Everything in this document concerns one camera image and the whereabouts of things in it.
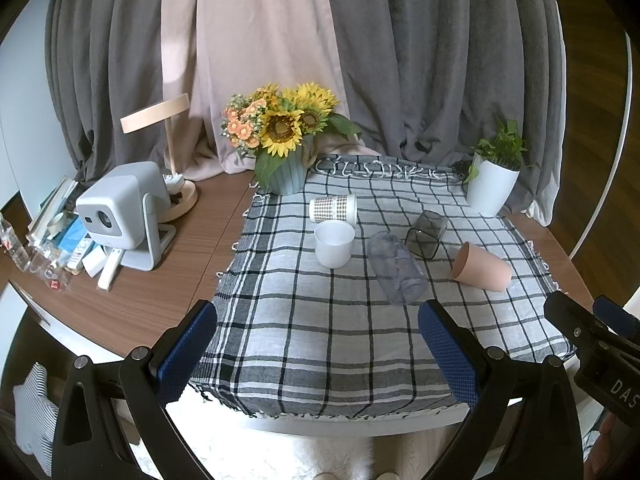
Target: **desk lamp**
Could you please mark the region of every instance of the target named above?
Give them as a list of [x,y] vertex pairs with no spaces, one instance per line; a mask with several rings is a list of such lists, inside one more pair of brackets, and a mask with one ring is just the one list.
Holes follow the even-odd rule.
[[122,131],[125,134],[130,134],[164,120],[171,170],[171,175],[164,176],[164,182],[170,195],[181,193],[182,197],[177,204],[172,205],[168,211],[159,217],[159,222],[171,222],[179,218],[189,211],[198,200],[196,185],[190,180],[185,180],[176,171],[175,167],[174,129],[171,124],[171,117],[188,110],[189,106],[189,95],[182,94],[179,97],[156,103],[120,119]]

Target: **person's hand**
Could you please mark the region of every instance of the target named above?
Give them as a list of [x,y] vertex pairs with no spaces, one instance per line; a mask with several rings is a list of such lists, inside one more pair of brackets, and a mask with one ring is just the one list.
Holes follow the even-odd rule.
[[611,454],[609,443],[609,434],[613,429],[616,416],[609,413],[600,425],[600,436],[596,439],[595,444],[591,448],[591,452],[584,463],[584,480],[594,480],[607,465]]

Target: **green leaf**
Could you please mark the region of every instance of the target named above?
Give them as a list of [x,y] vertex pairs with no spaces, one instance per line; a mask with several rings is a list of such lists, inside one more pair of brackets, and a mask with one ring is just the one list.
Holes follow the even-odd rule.
[[278,155],[269,155],[267,150],[261,150],[255,158],[255,176],[258,177],[260,186],[264,189],[269,188],[269,181],[273,172],[276,171],[282,163],[285,161],[285,157]]
[[475,177],[477,177],[479,174],[480,174],[480,170],[478,170],[478,167],[475,164],[471,163],[471,166],[469,166],[469,176],[465,179],[463,184],[468,184],[473,179],[475,179]]
[[344,115],[336,114],[334,112],[331,112],[327,117],[327,126],[329,128],[329,133],[339,134],[347,140],[349,140],[350,135],[359,137],[361,133],[356,124],[352,123]]
[[498,135],[500,135],[500,133],[504,131],[504,124],[502,124],[502,121],[498,116],[495,117],[495,124],[497,126]]
[[518,134],[518,121],[513,121],[513,120],[507,121],[507,133],[510,135]]
[[289,101],[287,98],[284,98],[284,97],[280,98],[280,105],[287,112],[292,112],[293,110],[296,110],[296,105],[293,104],[291,101]]

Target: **green vase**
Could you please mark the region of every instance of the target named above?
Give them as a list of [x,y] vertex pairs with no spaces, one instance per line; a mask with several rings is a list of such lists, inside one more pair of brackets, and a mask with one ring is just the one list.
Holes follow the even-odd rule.
[[293,195],[302,191],[305,187],[306,168],[302,164],[303,146],[310,149],[313,139],[308,136],[296,147],[295,152],[289,152],[289,156],[282,165],[273,172],[269,180],[269,191],[278,195]]

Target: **potted plant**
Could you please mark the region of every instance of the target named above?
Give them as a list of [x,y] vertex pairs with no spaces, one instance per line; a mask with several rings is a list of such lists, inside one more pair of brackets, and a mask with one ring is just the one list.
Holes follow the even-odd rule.
[[240,156],[255,157],[260,187],[280,195],[300,192],[316,160],[322,133],[348,138],[358,127],[334,112],[335,95],[315,83],[280,90],[269,83],[253,94],[234,94],[223,111],[223,135]]
[[495,139],[480,139],[474,148],[465,180],[466,202],[482,216],[495,216],[500,211],[524,166],[522,153],[526,148],[518,134],[518,121],[503,124],[496,118],[496,123]]

